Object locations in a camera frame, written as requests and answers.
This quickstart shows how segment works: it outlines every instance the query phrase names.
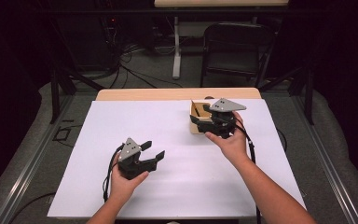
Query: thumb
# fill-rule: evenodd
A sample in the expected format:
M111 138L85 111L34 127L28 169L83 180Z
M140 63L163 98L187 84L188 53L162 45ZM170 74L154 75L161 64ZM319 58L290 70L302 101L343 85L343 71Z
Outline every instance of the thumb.
M222 138L216 136L214 133L209 133L209 132L207 132L207 133L205 133L205 136L206 136L209 140L211 140L213 143L217 144L219 147L220 147L220 145L221 145L221 141L223 141Z
M145 171L131 180L131 182L138 187L149 176L149 172Z

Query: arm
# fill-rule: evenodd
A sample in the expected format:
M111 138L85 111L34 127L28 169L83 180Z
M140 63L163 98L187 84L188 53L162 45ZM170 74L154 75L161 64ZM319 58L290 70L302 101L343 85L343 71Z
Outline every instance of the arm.
M115 156L113 164L117 164L118 155ZM89 220L91 223L109 223L115 222L121 207L129 200L136 187L138 187L148 176L148 172L143 172L132 180L123 177L114 165L111 174L110 196L106 203Z
M235 117L242 122L240 115ZM228 139L206 133L240 173L267 223L316 223L290 194L260 170L246 154L246 137L236 130Z

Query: small box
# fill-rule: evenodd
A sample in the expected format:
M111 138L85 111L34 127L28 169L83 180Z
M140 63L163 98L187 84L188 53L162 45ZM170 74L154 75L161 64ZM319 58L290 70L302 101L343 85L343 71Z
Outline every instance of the small box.
M190 106L190 115L198 118L199 120L205 120L205 121L212 121L211 120L211 113L205 111L203 109L203 106L211 106L209 102L191 102ZM190 120L190 132L191 133L200 133L199 129L197 127L197 124L191 122Z

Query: white paper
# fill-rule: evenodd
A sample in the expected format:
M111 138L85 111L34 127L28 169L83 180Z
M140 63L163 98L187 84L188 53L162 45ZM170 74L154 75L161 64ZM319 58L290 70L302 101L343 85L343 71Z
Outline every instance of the white paper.
M304 207L264 100L231 99L255 144L257 165ZM214 143L189 129L190 101L95 101L73 149L48 217L92 217L103 205L103 180L117 147L131 137L152 141L141 160L165 150L155 172L118 218L252 217L255 202Z

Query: table leg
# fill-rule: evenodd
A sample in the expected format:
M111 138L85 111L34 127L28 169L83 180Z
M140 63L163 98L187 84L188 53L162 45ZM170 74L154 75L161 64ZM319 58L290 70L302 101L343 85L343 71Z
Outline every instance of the table leg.
M179 79L180 77L180 46L179 46L179 27L178 27L178 18L175 17L174 31L175 31L175 56L173 60L173 79Z

